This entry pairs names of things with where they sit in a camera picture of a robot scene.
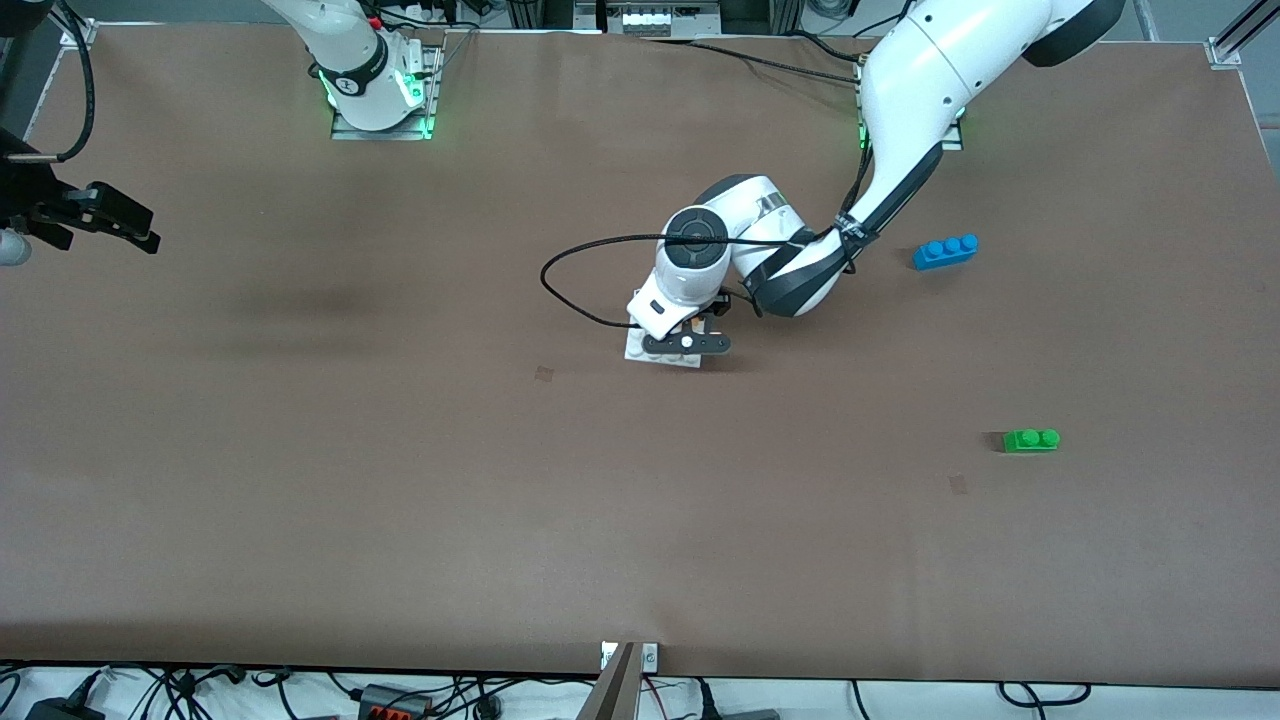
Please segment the white studded base plate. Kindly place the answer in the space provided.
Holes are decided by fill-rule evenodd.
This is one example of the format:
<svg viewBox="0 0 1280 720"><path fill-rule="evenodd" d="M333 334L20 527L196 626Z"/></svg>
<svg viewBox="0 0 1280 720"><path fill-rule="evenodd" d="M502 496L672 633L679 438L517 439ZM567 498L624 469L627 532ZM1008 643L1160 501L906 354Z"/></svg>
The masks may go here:
<svg viewBox="0 0 1280 720"><path fill-rule="evenodd" d="M643 329L639 328L628 329L625 342L623 357L628 361L648 363L662 366L680 366L689 369L700 368L701 357L699 355L649 354L643 347L643 341L645 338L646 333Z"/></svg>

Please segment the aluminium frame extrusion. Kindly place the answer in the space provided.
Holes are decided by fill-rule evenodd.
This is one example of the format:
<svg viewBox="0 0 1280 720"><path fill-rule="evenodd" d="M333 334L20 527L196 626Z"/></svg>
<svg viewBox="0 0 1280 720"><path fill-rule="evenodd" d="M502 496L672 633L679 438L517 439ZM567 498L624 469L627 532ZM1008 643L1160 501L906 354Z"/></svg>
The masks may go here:
<svg viewBox="0 0 1280 720"><path fill-rule="evenodd" d="M1251 4L1215 37L1240 51L1277 18L1280 18L1280 0L1251 0Z"/></svg>

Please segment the blue three-stud block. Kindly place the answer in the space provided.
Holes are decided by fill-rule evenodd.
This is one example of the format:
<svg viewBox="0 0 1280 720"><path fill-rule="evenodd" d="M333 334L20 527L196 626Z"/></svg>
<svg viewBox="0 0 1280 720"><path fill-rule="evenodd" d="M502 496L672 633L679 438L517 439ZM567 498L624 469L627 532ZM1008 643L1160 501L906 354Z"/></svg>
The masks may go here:
<svg viewBox="0 0 1280 720"><path fill-rule="evenodd" d="M911 263L918 272L929 272L966 263L978 250L979 238L975 234L947 237L920 245L913 254Z"/></svg>

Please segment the white power strip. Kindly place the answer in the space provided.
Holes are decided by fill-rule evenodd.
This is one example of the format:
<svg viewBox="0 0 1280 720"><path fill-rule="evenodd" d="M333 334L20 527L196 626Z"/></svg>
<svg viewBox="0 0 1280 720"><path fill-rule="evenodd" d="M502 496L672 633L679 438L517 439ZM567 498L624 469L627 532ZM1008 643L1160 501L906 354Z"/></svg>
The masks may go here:
<svg viewBox="0 0 1280 720"><path fill-rule="evenodd" d="M609 32L646 38L696 38L722 31L718 3L617 3L605 17Z"/></svg>

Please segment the black orange power adapter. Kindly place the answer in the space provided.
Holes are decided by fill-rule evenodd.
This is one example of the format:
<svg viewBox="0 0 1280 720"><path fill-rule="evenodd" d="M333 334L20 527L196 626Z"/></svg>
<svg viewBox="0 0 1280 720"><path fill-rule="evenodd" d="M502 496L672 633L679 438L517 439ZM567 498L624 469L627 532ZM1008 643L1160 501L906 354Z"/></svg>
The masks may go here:
<svg viewBox="0 0 1280 720"><path fill-rule="evenodd" d="M356 720L428 720L433 698L425 691L369 684L358 696Z"/></svg>

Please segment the grey aluminium post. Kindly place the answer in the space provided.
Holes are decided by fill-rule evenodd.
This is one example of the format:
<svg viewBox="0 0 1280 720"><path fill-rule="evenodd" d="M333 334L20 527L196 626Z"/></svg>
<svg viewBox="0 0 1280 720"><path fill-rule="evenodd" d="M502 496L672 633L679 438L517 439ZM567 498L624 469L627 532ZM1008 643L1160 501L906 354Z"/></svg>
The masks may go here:
<svg viewBox="0 0 1280 720"><path fill-rule="evenodd" d="M575 720L636 720L644 671L643 643L618 643Z"/></svg>

